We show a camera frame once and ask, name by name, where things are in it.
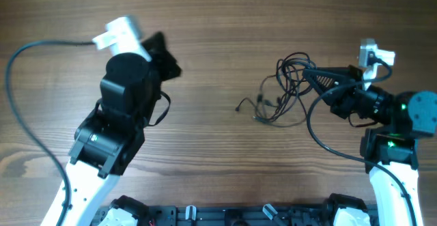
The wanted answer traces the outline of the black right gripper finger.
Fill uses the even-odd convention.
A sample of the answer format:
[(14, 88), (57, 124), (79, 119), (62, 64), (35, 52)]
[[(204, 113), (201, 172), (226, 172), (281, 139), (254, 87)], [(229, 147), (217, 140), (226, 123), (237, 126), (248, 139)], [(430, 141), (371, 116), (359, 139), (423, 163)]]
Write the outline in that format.
[(318, 97), (311, 103), (315, 107), (319, 102), (323, 101), (330, 107), (349, 106), (354, 101), (355, 82), (338, 84), (335, 82), (333, 86), (310, 86), (318, 93)]
[(333, 86), (335, 82), (340, 85), (355, 82), (347, 67), (305, 69), (302, 75), (312, 86)]

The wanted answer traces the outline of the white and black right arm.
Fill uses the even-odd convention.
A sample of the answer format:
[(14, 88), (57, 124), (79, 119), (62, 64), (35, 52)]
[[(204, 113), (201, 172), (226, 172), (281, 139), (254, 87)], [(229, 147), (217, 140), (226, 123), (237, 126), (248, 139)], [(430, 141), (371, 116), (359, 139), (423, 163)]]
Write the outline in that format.
[(318, 93), (310, 106), (324, 101), (346, 119), (355, 113), (371, 119), (360, 155), (376, 196), (381, 225), (422, 225), (419, 196), (419, 140), (436, 134), (436, 93), (405, 91), (393, 95), (377, 87), (388, 75), (366, 77), (354, 66), (306, 69), (303, 77)]

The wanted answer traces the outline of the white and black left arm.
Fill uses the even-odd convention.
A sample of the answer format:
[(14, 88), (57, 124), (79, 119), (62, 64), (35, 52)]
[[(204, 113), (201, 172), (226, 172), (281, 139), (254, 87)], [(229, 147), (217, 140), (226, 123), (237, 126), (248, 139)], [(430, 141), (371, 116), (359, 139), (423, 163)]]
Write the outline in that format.
[(134, 52), (112, 56), (100, 82), (101, 97), (74, 134), (66, 165), (69, 184), (62, 183), (46, 213), (43, 225), (90, 225), (95, 213), (113, 190), (145, 142), (145, 128), (156, 103), (169, 96), (164, 81), (181, 75), (167, 50), (162, 32), (142, 41), (149, 59)]

